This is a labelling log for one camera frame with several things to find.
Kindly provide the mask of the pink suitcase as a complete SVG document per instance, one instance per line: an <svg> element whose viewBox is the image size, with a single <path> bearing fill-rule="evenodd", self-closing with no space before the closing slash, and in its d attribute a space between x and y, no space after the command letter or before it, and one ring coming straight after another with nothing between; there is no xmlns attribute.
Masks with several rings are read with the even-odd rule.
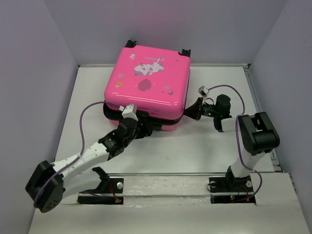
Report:
<svg viewBox="0 0 312 234"><path fill-rule="evenodd" d="M120 106L134 104L137 116L155 131L174 131L186 105L191 51L138 45L128 40L122 48L104 91L103 113L122 120Z"/></svg>

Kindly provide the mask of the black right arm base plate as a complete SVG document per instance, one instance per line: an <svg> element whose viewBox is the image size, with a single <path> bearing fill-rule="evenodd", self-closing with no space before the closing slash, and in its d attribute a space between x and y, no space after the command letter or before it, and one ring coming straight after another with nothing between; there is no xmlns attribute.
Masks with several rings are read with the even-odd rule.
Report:
<svg viewBox="0 0 312 234"><path fill-rule="evenodd" d="M210 177L206 188L212 204L256 203L250 176L234 178L234 181L225 176Z"/></svg>

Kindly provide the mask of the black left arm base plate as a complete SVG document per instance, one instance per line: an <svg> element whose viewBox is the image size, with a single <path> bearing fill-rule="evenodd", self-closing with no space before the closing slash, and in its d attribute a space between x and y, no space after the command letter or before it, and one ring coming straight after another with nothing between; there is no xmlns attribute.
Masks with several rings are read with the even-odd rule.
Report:
<svg viewBox="0 0 312 234"><path fill-rule="evenodd" d="M77 202L81 205L123 205L123 188L123 177L111 177L105 188L79 193Z"/></svg>

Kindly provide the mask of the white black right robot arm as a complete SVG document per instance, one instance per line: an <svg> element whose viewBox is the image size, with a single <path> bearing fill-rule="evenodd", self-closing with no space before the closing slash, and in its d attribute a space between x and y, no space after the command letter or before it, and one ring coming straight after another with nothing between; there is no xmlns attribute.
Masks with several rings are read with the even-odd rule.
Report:
<svg viewBox="0 0 312 234"><path fill-rule="evenodd" d="M184 115L195 120L211 117L214 128L220 133L235 133L238 159L228 167L224 177L210 178L208 185L213 193L234 192L245 186L258 161L280 144L279 135L266 112L233 117L230 109L231 99L221 94L214 104L207 104L199 97L184 110Z"/></svg>

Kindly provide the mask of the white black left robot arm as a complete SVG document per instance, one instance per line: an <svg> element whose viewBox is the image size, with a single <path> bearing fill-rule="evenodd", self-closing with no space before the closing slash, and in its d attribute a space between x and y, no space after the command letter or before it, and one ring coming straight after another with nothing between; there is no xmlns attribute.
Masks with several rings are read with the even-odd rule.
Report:
<svg viewBox="0 0 312 234"><path fill-rule="evenodd" d="M133 140L149 137L152 132L153 125L146 117L127 117L82 153L53 163L39 163L25 187L34 207L46 213L72 194L104 192L110 178L98 164L122 154Z"/></svg>

